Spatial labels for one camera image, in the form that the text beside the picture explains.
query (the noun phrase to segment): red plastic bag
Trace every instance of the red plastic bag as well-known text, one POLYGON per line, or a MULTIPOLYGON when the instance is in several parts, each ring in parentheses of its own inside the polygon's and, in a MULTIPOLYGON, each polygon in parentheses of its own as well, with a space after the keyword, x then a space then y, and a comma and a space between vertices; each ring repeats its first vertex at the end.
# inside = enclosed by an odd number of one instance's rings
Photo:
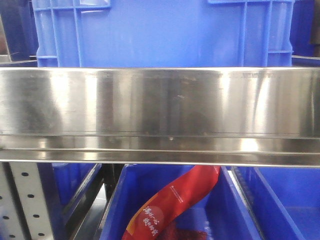
POLYGON ((218 182, 219 166, 196 165, 151 197, 132 217, 122 240, 155 240, 176 217, 218 182))
POLYGON ((176 227, 176 223, 172 221, 156 240, 207 240, 207 233, 204 231, 179 229, 176 227))

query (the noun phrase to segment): metal upright post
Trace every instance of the metal upright post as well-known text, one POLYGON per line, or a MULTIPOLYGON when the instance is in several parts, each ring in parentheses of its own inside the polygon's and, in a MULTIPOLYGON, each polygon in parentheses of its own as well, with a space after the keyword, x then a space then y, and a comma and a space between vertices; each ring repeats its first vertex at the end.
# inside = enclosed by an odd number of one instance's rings
POLYGON ((10 167, 31 238, 67 239, 52 165, 11 162, 10 167))
POLYGON ((0 238, 30 240, 9 163, 0 163, 0 238))

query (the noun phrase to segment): stainless steel shelf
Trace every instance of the stainless steel shelf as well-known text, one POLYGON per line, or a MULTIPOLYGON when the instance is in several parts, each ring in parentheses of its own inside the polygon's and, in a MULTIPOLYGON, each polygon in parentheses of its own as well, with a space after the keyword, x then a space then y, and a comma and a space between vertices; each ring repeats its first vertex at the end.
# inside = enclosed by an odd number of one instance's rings
POLYGON ((292 56, 292 64, 297 67, 319 67, 320 57, 292 56))
POLYGON ((320 167, 320 68, 3 68, 0 161, 320 167))

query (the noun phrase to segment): blue storage bin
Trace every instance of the blue storage bin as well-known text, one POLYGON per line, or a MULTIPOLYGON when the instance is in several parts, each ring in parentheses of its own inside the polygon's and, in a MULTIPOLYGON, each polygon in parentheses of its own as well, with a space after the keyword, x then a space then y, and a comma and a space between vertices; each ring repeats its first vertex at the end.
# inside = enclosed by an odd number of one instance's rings
MULTIPOLYGON (((136 211, 190 165, 126 165, 110 204, 100 240, 121 240, 136 211)), ((260 235, 225 167, 211 193, 176 220, 180 229, 208 233, 207 239, 259 240, 260 235)))
POLYGON ((33 0, 40 67, 290 66, 295 0, 33 0))
POLYGON ((88 172, 95 166, 95 163, 81 163, 80 167, 80 177, 83 180, 88 172))
POLYGON ((35 56, 38 39, 31 0, 1 0, 0 16, 11 60, 35 56))
POLYGON ((320 239, 320 169, 240 167, 238 171, 266 239, 320 239))
POLYGON ((310 44, 314 6, 315 0, 295 1, 290 34, 294 55, 314 55, 315 46, 310 44))
POLYGON ((94 163, 53 163, 60 203, 67 205, 94 163))

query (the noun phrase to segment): red packaging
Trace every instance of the red packaging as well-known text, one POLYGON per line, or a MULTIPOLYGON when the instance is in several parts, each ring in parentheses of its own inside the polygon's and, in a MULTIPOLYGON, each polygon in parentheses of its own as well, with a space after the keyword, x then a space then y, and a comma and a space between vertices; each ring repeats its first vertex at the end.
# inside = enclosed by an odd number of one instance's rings
POLYGON ((207 233, 204 231, 178 229, 176 233, 178 240, 207 240, 207 233))
POLYGON ((132 217, 122 240, 154 240, 216 185, 220 167, 197 165, 151 197, 132 217))
POLYGON ((172 221, 168 226, 160 233, 156 240, 179 240, 178 230, 176 222, 172 221))

